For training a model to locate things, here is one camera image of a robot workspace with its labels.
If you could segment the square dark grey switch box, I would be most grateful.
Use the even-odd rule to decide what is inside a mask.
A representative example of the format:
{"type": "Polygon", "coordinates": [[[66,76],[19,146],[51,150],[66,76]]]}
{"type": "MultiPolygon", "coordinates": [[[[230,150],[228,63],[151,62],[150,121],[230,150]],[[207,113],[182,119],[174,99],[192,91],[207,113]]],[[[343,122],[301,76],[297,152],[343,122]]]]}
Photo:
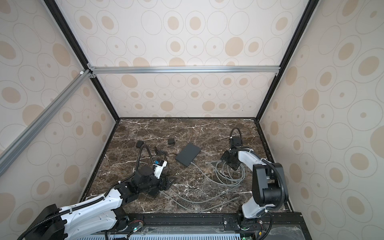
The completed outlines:
{"type": "Polygon", "coordinates": [[[196,156],[200,153],[201,148],[188,143],[181,152],[175,157],[176,161],[182,164],[185,167],[188,167],[192,161],[196,158],[196,156]]]}

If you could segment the black power adapter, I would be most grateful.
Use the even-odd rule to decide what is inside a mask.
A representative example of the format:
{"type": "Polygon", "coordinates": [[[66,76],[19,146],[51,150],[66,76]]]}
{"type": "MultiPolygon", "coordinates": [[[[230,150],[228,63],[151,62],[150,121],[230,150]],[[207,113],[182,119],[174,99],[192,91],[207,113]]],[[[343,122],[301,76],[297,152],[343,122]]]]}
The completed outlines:
{"type": "Polygon", "coordinates": [[[169,146],[174,146],[176,144],[176,141],[175,141],[174,138],[169,138],[167,140],[167,143],[168,143],[169,146]]]}
{"type": "Polygon", "coordinates": [[[137,141],[136,142],[136,148],[140,149],[143,144],[144,144],[144,141],[141,141],[141,140],[137,141]]]}

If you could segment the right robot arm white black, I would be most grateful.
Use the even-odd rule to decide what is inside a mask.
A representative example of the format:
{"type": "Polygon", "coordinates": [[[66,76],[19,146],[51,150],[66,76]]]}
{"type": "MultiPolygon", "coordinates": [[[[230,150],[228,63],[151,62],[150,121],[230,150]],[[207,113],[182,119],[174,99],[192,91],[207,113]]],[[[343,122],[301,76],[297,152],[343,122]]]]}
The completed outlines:
{"type": "Polygon", "coordinates": [[[252,197],[238,210],[238,223],[259,219],[271,210],[279,210],[289,197],[283,166],[271,163],[245,147],[242,132],[237,127],[231,130],[229,143],[230,147],[221,160],[234,171],[241,164],[252,171],[252,197]]]}

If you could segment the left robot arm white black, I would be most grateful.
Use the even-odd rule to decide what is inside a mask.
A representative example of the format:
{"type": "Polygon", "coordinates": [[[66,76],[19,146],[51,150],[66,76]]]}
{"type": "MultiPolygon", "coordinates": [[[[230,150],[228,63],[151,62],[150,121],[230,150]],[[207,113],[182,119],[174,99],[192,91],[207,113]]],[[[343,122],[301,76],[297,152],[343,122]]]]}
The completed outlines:
{"type": "Polygon", "coordinates": [[[34,222],[19,236],[20,240],[77,240],[97,232],[131,234],[143,227],[140,219],[131,219],[124,206],[138,199],[140,194],[156,197],[167,191],[177,180],[163,173],[167,162],[152,160],[150,166],[140,167],[138,154],[132,175],[111,186],[104,194],[66,207],[50,205],[42,210],[34,222]]]}

